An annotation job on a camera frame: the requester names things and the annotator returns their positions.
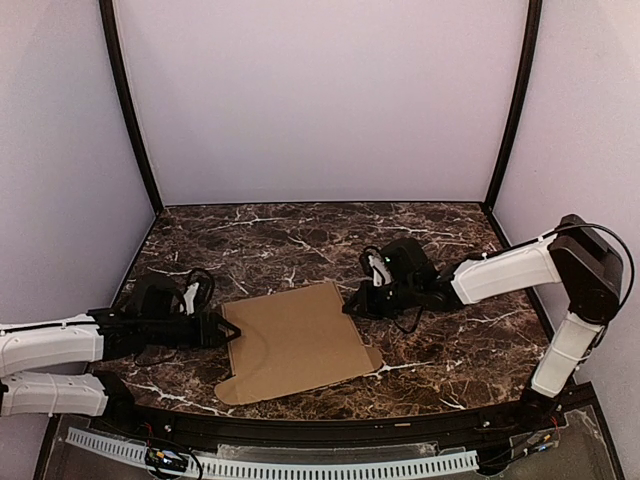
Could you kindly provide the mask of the brown cardboard box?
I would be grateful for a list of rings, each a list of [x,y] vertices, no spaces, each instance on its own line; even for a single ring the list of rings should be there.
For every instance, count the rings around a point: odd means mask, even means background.
[[[232,376],[215,386],[227,405],[247,405],[351,380],[378,370],[333,282],[229,302],[223,317],[241,330],[230,342]]]

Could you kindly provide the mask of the black right frame post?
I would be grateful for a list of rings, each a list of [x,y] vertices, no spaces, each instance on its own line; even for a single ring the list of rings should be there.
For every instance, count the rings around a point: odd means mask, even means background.
[[[543,3],[543,0],[530,0],[528,2],[521,53],[516,71],[512,98],[505,121],[498,155],[483,201],[483,208],[488,215],[492,214],[495,210],[501,188],[506,177],[513,147],[515,145],[535,58]]]

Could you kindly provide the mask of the black frame post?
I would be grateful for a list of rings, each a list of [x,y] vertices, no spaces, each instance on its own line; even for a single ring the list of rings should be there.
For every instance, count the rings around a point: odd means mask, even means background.
[[[530,0],[528,2],[521,53],[516,71],[512,98],[505,121],[498,155],[483,201],[483,208],[488,215],[492,214],[495,210],[501,188],[506,177],[513,147],[515,145],[535,58],[543,3],[543,0]]]
[[[117,26],[115,2],[112,0],[99,0],[98,6],[122,118],[147,198],[154,215],[158,216],[164,211],[164,204],[152,172],[151,163],[136,115]]]

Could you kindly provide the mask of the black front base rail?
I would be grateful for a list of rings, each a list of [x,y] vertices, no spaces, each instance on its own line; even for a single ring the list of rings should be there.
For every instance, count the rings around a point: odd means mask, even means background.
[[[258,447],[350,448],[435,443],[476,449],[482,460],[508,463],[546,430],[562,448],[602,450],[617,459],[611,433],[591,383],[569,385],[552,411],[524,418],[519,401],[482,408],[371,420],[264,420],[212,416],[136,405],[130,421],[145,420],[158,441],[199,450],[222,444]]]

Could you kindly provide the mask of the small green circuit board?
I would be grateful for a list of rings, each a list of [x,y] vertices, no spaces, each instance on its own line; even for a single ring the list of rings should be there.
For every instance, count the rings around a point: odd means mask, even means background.
[[[185,472],[188,459],[172,450],[148,447],[144,456],[145,465],[155,469]]]

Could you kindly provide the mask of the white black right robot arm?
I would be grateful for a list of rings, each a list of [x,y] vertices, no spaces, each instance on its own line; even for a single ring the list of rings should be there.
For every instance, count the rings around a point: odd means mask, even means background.
[[[557,398],[602,341],[634,288],[636,265],[624,240],[580,216],[564,216],[537,237],[490,253],[469,255],[442,269],[415,238],[403,237],[360,255],[365,274],[344,313],[397,321],[404,312],[459,311],[525,291],[550,321],[550,344],[526,392]]]

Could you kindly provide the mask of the black left frame post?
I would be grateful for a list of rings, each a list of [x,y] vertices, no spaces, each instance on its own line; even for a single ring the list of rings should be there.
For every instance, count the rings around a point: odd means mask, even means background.
[[[122,118],[147,198],[154,215],[158,216],[164,211],[164,204],[152,172],[151,163],[136,115],[117,26],[115,2],[112,0],[99,0],[98,6]]]

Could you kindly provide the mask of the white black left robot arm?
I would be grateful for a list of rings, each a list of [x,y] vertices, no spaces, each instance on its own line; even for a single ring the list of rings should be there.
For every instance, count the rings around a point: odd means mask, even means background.
[[[1,414],[113,416],[134,397],[112,372],[50,373],[73,363],[138,356],[150,346],[216,349],[240,338],[239,327],[209,308],[215,280],[192,270],[184,286],[152,272],[135,284],[127,302],[61,320],[1,327]]]

